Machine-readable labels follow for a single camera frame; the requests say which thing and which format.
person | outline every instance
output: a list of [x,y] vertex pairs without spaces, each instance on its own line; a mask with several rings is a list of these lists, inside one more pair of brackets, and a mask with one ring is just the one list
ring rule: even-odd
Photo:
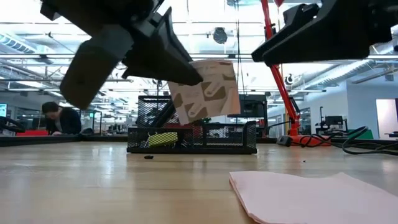
[[46,102],[42,105],[46,117],[49,135],[79,134],[81,131],[80,115],[73,108],[62,107],[56,102]]

black mesh basket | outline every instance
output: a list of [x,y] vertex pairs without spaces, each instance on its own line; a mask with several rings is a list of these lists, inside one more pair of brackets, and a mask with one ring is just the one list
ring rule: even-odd
[[168,104],[171,104],[169,96],[138,96],[137,127],[155,128],[154,123],[164,114]]
[[255,154],[256,122],[181,126],[169,96],[139,96],[137,127],[128,130],[127,152]]

fluorescent light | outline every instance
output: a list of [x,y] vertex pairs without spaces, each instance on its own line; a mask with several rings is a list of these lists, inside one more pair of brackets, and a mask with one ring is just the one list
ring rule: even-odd
[[36,88],[43,88],[46,87],[45,85],[38,83],[38,82],[31,82],[31,81],[18,81],[17,83],[22,84],[22,85],[27,85],[31,87],[36,87]]
[[264,91],[245,91],[247,95],[266,95]]
[[326,90],[292,90],[291,92],[296,93],[324,93]]
[[398,55],[369,55],[367,59],[379,59],[379,60],[398,59]]
[[47,54],[46,56],[52,59],[72,59],[75,57],[74,54]]
[[51,94],[53,94],[55,96],[63,97],[61,93],[57,93],[57,92],[54,92],[54,91],[50,91],[49,93],[51,93]]
[[0,58],[4,59],[22,59],[22,58],[28,58],[28,59],[40,59],[40,55],[30,55],[30,54],[2,54]]
[[26,88],[26,89],[7,89],[8,91],[39,91],[38,89],[33,89],[33,88]]

wooden table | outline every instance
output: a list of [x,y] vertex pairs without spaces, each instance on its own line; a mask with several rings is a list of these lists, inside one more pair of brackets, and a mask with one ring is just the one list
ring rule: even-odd
[[394,156],[269,144],[252,156],[145,160],[125,150],[118,142],[1,148],[1,223],[252,223],[228,182],[229,172],[239,170],[304,177],[345,172],[398,195]]

pink paper napkin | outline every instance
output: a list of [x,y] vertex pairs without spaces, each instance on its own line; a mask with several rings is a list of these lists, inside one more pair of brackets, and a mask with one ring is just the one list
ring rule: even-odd
[[248,215],[258,223],[398,223],[396,196],[343,173],[304,178],[231,172],[229,181]]

